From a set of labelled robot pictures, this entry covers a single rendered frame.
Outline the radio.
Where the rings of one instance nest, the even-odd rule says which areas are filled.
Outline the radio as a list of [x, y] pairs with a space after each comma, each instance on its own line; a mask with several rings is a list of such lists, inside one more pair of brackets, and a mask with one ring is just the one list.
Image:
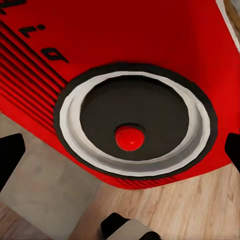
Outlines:
[[229, 165], [240, 44], [224, 0], [0, 0], [0, 113], [120, 189]]

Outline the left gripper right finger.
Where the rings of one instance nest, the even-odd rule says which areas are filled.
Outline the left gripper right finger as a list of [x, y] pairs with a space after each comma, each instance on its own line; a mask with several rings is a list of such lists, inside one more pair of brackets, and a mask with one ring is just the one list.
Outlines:
[[224, 150], [230, 161], [234, 163], [240, 172], [240, 135], [229, 133], [225, 142]]

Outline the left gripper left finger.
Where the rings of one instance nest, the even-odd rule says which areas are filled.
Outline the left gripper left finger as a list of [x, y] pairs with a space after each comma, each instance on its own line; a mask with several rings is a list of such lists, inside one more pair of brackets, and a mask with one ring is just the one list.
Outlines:
[[0, 138], [0, 192], [26, 151], [21, 133]]

